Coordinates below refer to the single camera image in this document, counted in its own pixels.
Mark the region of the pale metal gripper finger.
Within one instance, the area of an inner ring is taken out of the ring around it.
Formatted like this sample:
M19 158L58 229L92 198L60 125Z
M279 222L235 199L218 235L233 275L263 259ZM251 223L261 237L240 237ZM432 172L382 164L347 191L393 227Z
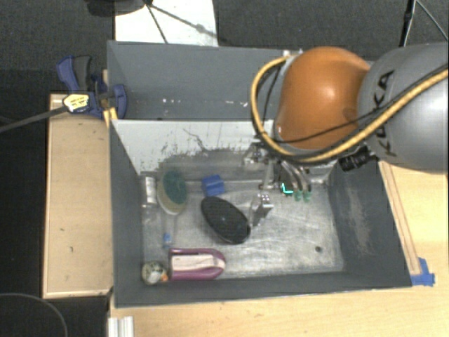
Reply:
M253 227L260 224L263 215L263 198L261 194L257 194L250 203L249 220Z
M266 218L269 212L273 209L274 204L268 194L261 194L261 216Z

